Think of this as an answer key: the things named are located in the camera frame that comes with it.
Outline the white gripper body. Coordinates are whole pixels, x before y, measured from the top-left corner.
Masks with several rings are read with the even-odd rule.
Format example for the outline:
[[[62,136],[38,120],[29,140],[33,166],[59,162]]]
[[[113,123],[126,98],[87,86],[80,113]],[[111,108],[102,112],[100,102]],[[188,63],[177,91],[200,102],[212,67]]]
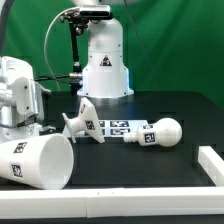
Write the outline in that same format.
[[[0,142],[39,135],[44,116],[20,115],[13,96],[13,83],[21,77],[34,80],[32,66],[9,56],[0,57]]]

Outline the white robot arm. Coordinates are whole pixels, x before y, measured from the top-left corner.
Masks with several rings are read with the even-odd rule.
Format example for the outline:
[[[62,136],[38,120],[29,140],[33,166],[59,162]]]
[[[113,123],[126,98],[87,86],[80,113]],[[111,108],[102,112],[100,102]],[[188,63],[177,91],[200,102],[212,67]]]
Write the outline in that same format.
[[[9,11],[14,0],[0,0],[0,53]],[[113,18],[107,0],[74,0],[59,16],[70,25],[72,38],[89,32],[88,63],[82,68],[74,56],[73,72],[81,76],[81,97],[115,100],[131,95],[129,70],[123,63],[123,28]],[[0,56],[0,142],[34,137],[43,115],[42,86],[32,66],[20,59]]]

